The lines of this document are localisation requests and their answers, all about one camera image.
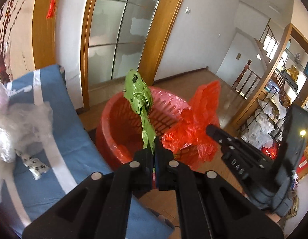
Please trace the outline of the frosted glass sliding door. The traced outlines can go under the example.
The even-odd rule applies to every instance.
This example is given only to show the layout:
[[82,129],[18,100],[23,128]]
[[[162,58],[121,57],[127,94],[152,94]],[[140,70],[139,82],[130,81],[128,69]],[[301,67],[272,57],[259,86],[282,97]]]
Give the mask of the frosted glass sliding door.
[[80,49],[83,107],[129,69],[152,84],[183,0],[87,0]]

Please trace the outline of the blue white striped tablecloth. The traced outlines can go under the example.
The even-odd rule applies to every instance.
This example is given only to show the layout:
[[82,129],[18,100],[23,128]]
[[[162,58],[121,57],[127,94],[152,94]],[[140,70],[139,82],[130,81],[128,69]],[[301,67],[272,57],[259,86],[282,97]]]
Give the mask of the blue white striped tablecloth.
[[58,65],[30,72],[5,85],[9,104],[50,103],[52,139],[36,157],[50,167],[39,180],[20,159],[4,178],[0,203],[0,238],[21,238],[23,231],[94,172],[110,167],[84,129],[68,95]]

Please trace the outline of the light green paw-print bag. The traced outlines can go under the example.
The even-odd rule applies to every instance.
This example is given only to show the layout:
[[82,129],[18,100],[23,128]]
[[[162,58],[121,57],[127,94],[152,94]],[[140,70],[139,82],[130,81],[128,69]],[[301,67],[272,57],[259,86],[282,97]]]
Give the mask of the light green paw-print bag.
[[152,154],[154,154],[155,138],[157,135],[149,118],[153,107],[153,97],[151,90],[139,72],[134,69],[129,70],[125,77],[123,95],[129,101],[134,113],[140,116],[143,148],[150,147]]

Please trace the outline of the glass vase with red branches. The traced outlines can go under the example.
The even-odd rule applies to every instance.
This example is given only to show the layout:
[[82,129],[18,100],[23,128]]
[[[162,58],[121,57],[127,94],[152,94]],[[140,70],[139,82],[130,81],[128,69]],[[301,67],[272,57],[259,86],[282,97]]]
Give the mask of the glass vase with red branches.
[[0,83],[12,81],[10,67],[10,36],[12,28],[27,0],[6,0],[0,9]]

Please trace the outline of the clear white plastic bag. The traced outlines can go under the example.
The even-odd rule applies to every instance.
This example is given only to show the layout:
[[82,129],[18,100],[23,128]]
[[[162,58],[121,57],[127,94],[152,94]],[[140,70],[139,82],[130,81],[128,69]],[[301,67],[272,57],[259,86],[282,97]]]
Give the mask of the clear white plastic bag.
[[0,203],[4,176],[14,168],[16,159],[20,159],[15,150],[35,158],[52,139],[50,103],[9,105],[9,100],[10,91],[0,83]]

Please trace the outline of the pink basket with red liner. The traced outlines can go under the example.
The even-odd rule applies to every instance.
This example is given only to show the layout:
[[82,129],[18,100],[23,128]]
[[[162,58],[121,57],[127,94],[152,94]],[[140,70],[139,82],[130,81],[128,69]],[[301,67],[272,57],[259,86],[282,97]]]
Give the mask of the pink basket with red liner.
[[[180,119],[188,103],[168,90],[150,87],[153,107],[150,122],[158,137]],[[138,114],[131,109],[123,93],[114,95],[105,105],[99,126],[96,129],[96,147],[113,170],[133,159],[134,152],[143,148],[142,123]]]

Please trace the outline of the red plastic bag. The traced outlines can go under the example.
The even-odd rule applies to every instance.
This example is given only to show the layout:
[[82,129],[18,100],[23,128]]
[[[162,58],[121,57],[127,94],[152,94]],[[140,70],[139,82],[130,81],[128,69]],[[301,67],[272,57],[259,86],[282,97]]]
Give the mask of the red plastic bag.
[[217,143],[206,134],[206,128],[208,125],[219,127],[220,91],[221,84],[217,80],[198,87],[189,108],[181,111],[180,120],[162,136],[164,148],[193,170],[212,161],[218,150]]

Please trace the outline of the white paw-print bag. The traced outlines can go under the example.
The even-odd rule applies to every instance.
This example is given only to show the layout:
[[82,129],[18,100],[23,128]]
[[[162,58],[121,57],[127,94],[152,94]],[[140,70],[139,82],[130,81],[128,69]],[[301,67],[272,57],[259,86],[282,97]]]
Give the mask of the white paw-print bag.
[[39,180],[42,174],[47,173],[50,167],[27,153],[15,150],[16,155],[22,160],[24,166],[32,173],[35,180]]

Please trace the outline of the wooden stair railing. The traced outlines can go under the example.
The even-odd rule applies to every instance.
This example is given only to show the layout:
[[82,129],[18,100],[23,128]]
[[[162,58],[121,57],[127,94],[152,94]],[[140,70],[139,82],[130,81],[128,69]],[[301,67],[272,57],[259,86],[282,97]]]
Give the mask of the wooden stair railing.
[[252,60],[249,59],[232,85],[232,89],[234,89],[244,99],[248,98],[249,94],[253,91],[260,80],[259,75],[250,68],[251,63]]

